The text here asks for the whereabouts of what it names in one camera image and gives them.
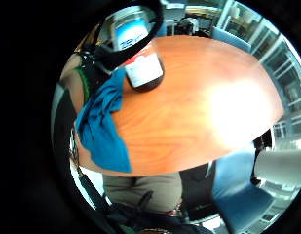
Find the office chair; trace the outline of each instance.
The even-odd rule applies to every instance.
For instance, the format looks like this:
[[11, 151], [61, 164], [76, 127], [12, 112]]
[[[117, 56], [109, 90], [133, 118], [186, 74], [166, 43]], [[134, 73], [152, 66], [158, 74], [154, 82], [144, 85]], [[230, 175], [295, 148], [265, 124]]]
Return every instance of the office chair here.
[[251, 45], [247, 43], [245, 40], [237, 37], [234, 34], [231, 34], [230, 32], [227, 32], [223, 29], [220, 29], [219, 27], [214, 26], [212, 28], [212, 31], [210, 33], [210, 37], [212, 39], [225, 42], [227, 44], [230, 44], [232, 46], [238, 47], [239, 49], [250, 52]]
[[231, 234], [242, 233], [273, 205], [274, 198], [251, 183], [253, 143], [215, 161], [211, 198]]

